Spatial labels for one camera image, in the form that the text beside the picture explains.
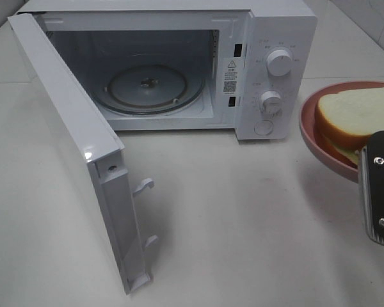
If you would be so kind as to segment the white round door button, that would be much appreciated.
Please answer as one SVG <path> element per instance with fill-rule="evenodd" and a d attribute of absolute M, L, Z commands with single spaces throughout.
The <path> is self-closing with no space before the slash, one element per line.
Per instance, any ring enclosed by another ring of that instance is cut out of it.
<path fill-rule="evenodd" d="M 254 132 L 260 136 L 267 136 L 273 131 L 273 122 L 270 120 L 261 120 L 254 126 Z"/>

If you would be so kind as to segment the white timer knob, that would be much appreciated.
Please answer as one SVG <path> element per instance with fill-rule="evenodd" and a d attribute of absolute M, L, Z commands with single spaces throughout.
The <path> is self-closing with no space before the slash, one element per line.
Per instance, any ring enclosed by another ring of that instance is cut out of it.
<path fill-rule="evenodd" d="M 277 91 L 265 91 L 260 96 L 260 109 L 266 114 L 277 113 L 282 106 L 282 97 Z"/>

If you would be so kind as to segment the white microwave door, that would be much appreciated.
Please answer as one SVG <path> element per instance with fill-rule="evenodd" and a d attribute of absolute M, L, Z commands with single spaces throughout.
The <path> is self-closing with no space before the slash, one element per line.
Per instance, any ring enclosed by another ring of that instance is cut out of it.
<path fill-rule="evenodd" d="M 157 237 L 142 239 L 134 198 L 153 188 L 154 181 L 130 186 L 124 144 L 34 16 L 23 13 L 8 21 L 67 175 L 86 214 L 108 236 L 115 271 L 124 292 L 131 294 L 151 280 L 145 250 Z"/>

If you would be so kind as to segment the pink round plate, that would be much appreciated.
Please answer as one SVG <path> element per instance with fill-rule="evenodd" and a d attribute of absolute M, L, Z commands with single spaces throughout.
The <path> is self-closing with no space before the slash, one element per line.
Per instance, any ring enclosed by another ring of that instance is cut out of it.
<path fill-rule="evenodd" d="M 345 156 L 340 154 L 318 131 L 315 121 L 315 108 L 319 99 L 327 94 L 339 93 L 345 90 L 364 88 L 382 88 L 382 81 L 348 81 L 331 84 L 311 94 L 300 109 L 299 126 L 301 136 L 311 153 L 327 168 L 336 174 L 357 183 L 358 169 Z"/>

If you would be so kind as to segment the lettuce bread sandwich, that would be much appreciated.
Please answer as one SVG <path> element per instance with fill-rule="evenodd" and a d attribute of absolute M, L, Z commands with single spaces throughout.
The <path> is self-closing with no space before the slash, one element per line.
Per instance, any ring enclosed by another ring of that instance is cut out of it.
<path fill-rule="evenodd" d="M 384 131 L 384 87 L 322 96 L 315 108 L 315 123 L 328 144 L 357 165 L 368 139 Z"/>

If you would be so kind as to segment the glass microwave turntable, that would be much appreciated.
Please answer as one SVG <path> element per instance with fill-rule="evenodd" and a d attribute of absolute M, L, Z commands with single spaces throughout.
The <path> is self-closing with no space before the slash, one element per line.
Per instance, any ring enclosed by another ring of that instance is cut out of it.
<path fill-rule="evenodd" d="M 180 109 L 196 100 L 205 78 L 194 70 L 139 65 L 115 74 L 97 93 L 99 102 L 123 114 L 153 115 Z"/>

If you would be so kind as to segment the white warning label sticker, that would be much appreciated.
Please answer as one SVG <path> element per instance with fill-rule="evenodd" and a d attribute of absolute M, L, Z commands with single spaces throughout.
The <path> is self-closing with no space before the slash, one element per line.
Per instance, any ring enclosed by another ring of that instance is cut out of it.
<path fill-rule="evenodd" d="M 239 91 L 239 81 L 241 75 L 241 58 L 225 58 L 223 61 L 222 72 L 222 92 L 225 95 L 235 95 Z"/>

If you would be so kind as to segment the white microwave oven body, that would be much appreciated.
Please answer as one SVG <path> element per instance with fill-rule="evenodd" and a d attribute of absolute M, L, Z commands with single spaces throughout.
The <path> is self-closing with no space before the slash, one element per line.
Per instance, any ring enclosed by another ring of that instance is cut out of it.
<path fill-rule="evenodd" d="M 28 1 L 15 15 L 34 16 L 48 39 L 115 131 L 230 129 L 239 140 L 282 139 L 313 41 L 317 18 L 303 1 Z M 291 71 L 272 76 L 266 56 L 288 49 Z M 225 58 L 241 58 L 239 91 L 222 92 Z M 194 70 L 200 96 L 167 113 L 123 114 L 97 93 L 115 74 L 139 65 Z M 277 91 L 281 109 L 263 113 L 260 96 Z M 254 132 L 273 122 L 267 136 Z"/>

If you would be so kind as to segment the white upper control knob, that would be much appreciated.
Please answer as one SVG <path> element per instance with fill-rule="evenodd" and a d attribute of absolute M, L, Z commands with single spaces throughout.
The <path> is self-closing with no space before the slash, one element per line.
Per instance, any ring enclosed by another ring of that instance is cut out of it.
<path fill-rule="evenodd" d="M 267 70 L 274 77 L 288 74 L 292 69 L 292 63 L 292 54 L 285 48 L 274 49 L 266 56 Z"/>

